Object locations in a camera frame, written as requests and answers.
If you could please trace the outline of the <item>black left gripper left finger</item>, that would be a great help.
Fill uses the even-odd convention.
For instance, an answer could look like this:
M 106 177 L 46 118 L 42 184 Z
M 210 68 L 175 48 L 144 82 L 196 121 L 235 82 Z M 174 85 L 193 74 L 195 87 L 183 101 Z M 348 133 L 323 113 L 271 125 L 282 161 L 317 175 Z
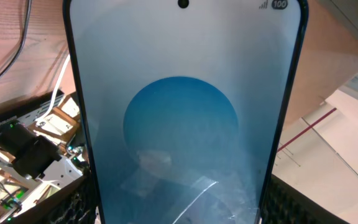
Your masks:
M 96 189 L 90 171 L 8 221 L 12 224 L 93 224 L 96 221 Z

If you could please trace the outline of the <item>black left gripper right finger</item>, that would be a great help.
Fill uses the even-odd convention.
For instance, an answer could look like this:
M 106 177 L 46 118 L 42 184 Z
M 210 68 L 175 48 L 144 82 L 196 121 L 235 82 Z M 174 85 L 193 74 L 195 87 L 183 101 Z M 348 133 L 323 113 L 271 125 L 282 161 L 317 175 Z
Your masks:
M 261 224 L 347 224 L 275 175 L 260 211 Z

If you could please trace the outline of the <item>blue-screen Samsung smartphone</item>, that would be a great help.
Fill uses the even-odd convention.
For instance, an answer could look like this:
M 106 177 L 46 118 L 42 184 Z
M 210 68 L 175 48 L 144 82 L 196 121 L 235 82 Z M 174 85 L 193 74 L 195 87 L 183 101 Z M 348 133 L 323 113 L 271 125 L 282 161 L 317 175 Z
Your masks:
M 63 2 L 103 223 L 257 223 L 303 0 Z

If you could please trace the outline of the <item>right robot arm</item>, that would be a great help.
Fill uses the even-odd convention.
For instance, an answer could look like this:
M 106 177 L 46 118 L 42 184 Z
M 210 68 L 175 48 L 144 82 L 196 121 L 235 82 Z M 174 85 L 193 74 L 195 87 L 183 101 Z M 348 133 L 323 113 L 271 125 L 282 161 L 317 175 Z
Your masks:
M 69 158 L 59 153 L 57 145 L 18 121 L 0 126 L 0 148 L 14 156 L 12 162 L 0 160 L 0 165 L 12 168 L 25 179 L 62 189 L 83 175 Z

